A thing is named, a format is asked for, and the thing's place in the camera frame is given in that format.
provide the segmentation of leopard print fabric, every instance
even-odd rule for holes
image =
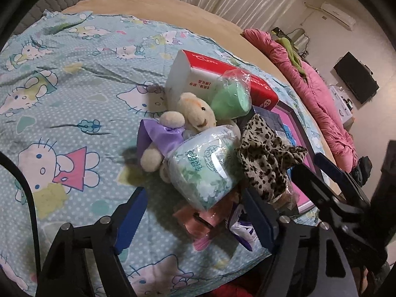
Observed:
[[[302,163],[307,152],[304,147],[283,144],[264,118],[256,114],[245,126],[238,158],[250,185],[271,202],[286,189],[286,171]]]

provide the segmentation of television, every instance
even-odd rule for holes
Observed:
[[[361,64],[350,52],[336,63],[334,69],[362,104],[374,96],[379,88],[370,69]]]

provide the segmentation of wall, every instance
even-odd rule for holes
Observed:
[[[357,20],[348,31],[321,11],[304,6],[304,1],[316,7],[327,1]],[[374,73],[379,90],[371,101],[361,105],[351,93],[356,121],[349,132],[353,135],[359,157],[369,156],[373,163],[371,176],[363,187],[371,197],[381,175],[381,165],[387,143],[396,139],[396,52],[376,21],[358,0],[297,0],[276,22],[286,33],[302,27],[310,37],[307,60],[319,69],[328,85],[345,86],[333,66],[350,51]],[[389,261],[396,259],[395,247],[389,250]]]

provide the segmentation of tissue roll package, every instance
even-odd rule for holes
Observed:
[[[210,128],[181,144],[168,158],[172,184],[198,210],[208,210],[242,178],[232,126]]]

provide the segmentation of purple ribbon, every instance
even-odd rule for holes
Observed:
[[[156,120],[141,120],[137,132],[137,158],[140,159],[143,152],[153,142],[163,156],[177,149],[183,143],[184,128],[169,128],[161,125]]]

